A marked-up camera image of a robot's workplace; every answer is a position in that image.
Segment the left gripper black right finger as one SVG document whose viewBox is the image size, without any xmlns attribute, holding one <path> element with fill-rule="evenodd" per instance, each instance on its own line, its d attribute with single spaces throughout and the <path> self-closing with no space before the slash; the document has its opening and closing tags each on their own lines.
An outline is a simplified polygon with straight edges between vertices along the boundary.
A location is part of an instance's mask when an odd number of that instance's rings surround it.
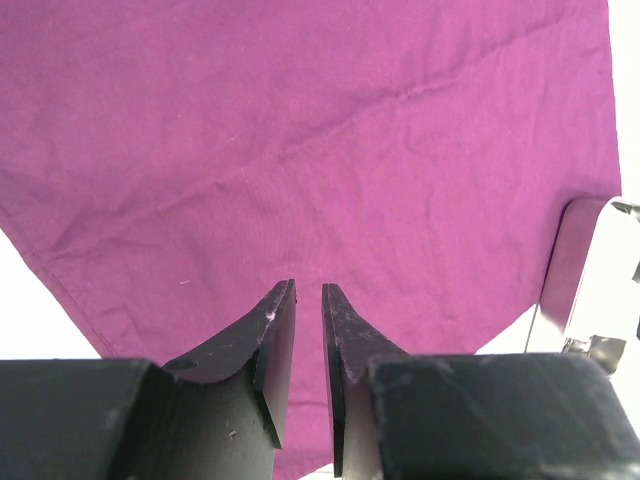
<svg viewBox="0 0 640 480">
<path fill-rule="evenodd" d="M 341 479 L 635 479 L 639 439 L 576 353 L 411 355 L 322 288 Z"/>
</svg>

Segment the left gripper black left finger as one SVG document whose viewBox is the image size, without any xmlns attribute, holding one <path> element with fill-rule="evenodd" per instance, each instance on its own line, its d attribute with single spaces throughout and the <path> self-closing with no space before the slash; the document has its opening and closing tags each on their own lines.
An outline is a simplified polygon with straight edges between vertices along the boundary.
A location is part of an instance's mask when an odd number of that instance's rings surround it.
<svg viewBox="0 0 640 480">
<path fill-rule="evenodd" d="M 163 366 L 6 360 L 5 479 L 269 479 L 284 443 L 296 291 Z"/>
</svg>

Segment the steel tray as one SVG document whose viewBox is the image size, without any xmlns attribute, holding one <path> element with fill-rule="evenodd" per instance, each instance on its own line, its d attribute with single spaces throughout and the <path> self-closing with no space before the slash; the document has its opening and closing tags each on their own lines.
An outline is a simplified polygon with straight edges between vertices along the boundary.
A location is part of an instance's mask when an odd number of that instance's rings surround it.
<svg viewBox="0 0 640 480">
<path fill-rule="evenodd" d="M 621 197 L 579 198 L 564 209 L 539 302 L 563 353 L 612 375 L 637 337 L 639 206 Z"/>
</svg>

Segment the purple cloth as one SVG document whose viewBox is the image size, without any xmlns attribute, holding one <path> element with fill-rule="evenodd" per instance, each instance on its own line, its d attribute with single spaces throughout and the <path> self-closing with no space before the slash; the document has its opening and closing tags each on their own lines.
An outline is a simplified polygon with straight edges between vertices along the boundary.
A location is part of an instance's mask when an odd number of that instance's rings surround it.
<svg viewBox="0 0 640 480">
<path fill-rule="evenodd" d="M 166 362 L 295 281 L 278 479 L 332 459 L 323 284 L 475 352 L 563 207 L 619 191 L 604 1 L 1 5 L 1 227 L 100 354 Z"/>
</svg>

